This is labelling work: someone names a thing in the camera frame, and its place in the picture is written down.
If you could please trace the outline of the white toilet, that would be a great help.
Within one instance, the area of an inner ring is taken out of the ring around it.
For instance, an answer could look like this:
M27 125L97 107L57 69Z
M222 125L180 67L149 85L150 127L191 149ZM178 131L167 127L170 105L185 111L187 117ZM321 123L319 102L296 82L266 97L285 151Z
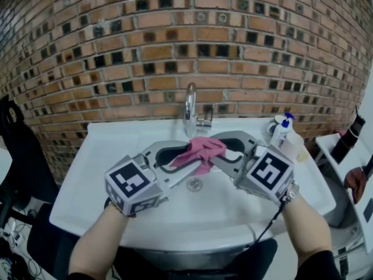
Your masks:
M353 214L353 204L355 203L352 190L345 189L344 181L340 182L335 171L327 171L323 176L336 202L335 208L325 215L325 219L332 228L346 228L357 219Z

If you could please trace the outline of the person's left forearm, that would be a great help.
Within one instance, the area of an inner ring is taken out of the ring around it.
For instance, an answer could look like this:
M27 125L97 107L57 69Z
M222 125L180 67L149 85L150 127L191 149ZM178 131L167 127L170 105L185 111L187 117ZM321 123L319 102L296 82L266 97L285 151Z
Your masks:
M89 230L75 244L68 275L82 272L89 275L105 275L112 267L122 235L130 219L110 204L101 213Z

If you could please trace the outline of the black tumbler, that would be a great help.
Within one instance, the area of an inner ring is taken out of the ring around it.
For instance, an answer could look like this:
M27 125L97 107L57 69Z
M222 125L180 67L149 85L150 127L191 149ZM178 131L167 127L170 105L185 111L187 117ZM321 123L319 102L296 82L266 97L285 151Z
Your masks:
M352 125L349 127L349 131L358 138L363 126L365 125L366 120L363 116L361 116L358 112L358 107L356 107L356 117L352 123Z

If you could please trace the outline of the chrome faucet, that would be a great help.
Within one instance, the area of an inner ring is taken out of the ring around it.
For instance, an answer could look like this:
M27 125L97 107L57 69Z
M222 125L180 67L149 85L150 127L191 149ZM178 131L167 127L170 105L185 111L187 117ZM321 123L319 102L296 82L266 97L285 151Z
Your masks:
M188 138L197 136L199 129L211 128L213 121L214 104L207 104L204 109L204 118L198 118L196 112L196 84L191 82L186 88L184 106L184 129Z

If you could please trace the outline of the grey upright device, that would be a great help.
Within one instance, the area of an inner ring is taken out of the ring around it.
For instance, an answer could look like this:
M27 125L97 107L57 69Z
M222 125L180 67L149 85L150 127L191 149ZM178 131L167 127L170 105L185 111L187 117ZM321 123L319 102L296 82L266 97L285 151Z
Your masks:
M363 172L364 172L367 180L369 180L370 177L373 175L373 155L371 156L371 158L368 161L367 165L363 166Z

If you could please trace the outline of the white sink basin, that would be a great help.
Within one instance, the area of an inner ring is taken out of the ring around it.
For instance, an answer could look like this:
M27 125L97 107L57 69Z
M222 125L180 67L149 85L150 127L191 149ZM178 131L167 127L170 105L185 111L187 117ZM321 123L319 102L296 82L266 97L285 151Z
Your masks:
M54 203L50 222L77 236L102 213L107 193L104 173L124 156L135 156L157 141L186 141L182 120L91 123ZM121 245L169 252L215 251L268 239L285 232L277 206L234 187L219 169L186 179L171 190L167 201L129 221Z

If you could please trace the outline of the black office chair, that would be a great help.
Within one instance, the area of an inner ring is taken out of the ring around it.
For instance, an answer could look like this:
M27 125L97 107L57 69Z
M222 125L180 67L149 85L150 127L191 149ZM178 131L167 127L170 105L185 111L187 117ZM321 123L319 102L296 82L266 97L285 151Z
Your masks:
M0 225L15 218L31 226L27 252L56 280L65 280L74 240L71 235L50 223L53 204L59 188L33 131L24 123L24 116L8 95L0 99L0 136L12 158L4 182L12 185L12 193L0 206ZM13 210L15 191L43 202L35 217Z

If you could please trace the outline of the white shelf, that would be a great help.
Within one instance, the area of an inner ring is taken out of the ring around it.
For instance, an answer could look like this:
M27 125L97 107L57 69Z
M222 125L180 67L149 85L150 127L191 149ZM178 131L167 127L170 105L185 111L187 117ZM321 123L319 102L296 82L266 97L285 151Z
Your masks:
M317 159L319 159L321 155L325 155L330 165L333 167L334 171L338 175L340 182L343 183L346 174L351 169L366 166L373 154L367 149L363 141L359 139L356 142L355 146L350 149L349 153L342 160L342 162L340 164L337 164L330 153L337 144L339 138L339 134L317 137L316 144L320 148ZM370 221L366 223L363 212L368 204L368 201L371 198L373 198L373 176L371 176L368 180L364 190L364 194L359 203L353 205L358 222L360 224L361 232L363 234L365 251L368 254L373 251L373 215L371 216Z

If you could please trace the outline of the white plastic cup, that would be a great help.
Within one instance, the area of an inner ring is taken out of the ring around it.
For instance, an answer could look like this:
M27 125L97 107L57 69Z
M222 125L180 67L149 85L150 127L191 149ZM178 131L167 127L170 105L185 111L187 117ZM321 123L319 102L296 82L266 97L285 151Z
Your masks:
M303 137L296 132L289 132L281 145L281 151L287 158L295 161L302 151L303 146Z

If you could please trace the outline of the person's right forearm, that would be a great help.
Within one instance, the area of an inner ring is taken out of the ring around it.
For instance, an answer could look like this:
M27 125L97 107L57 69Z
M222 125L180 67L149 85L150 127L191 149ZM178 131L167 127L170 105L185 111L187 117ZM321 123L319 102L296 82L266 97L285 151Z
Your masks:
M312 255L332 250L328 224L301 195L297 195L282 211L291 243L300 267Z

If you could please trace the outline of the black square panel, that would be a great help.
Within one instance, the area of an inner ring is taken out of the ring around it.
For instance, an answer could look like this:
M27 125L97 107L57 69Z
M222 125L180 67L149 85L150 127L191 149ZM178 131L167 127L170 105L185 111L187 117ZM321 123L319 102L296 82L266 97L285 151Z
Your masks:
M367 206L363 212L366 223L368 223L373 215L373 198L368 201Z

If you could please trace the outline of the white blue pump bottle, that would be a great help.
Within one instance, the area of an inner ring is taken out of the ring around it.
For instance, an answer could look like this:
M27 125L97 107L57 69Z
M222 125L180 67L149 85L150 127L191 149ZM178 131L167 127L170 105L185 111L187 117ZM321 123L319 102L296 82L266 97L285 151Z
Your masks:
M276 115L275 117L282 116L284 118L282 124L278 125L274 134L271 136L269 145L277 146L280 138L285 138L289 132L294 132L293 121L295 117L291 113L284 113L283 115Z

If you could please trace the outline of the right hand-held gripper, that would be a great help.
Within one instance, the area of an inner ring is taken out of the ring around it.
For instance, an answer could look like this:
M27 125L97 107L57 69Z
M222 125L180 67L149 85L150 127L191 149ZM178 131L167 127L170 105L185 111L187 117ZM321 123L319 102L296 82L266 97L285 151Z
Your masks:
M235 160L223 156L212 164L232 178L233 184L248 194L273 202L282 202L293 180L294 163L276 148L256 144L254 136L244 131L227 131L212 135L228 150L241 152Z

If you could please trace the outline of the pink cloth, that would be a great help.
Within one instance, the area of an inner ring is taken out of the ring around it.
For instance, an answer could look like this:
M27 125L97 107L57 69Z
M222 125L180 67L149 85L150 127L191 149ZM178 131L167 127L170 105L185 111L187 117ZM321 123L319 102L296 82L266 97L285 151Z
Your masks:
M218 139L208 137L196 137L190 140L186 152L178 155L171 167L179 168L185 164L191 163L193 160L200 160L201 165L194 172L194 176L208 174L213 167L210 159L216 156L226 156L226 145Z

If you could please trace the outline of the black sleeve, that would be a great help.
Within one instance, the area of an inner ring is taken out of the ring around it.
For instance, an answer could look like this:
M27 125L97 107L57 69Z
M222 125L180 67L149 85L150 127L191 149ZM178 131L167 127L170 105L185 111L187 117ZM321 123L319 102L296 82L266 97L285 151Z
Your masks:
M82 272L72 272L65 280L112 280L112 276L105 275L89 275Z
M306 259L294 280L342 280L331 251L320 251Z

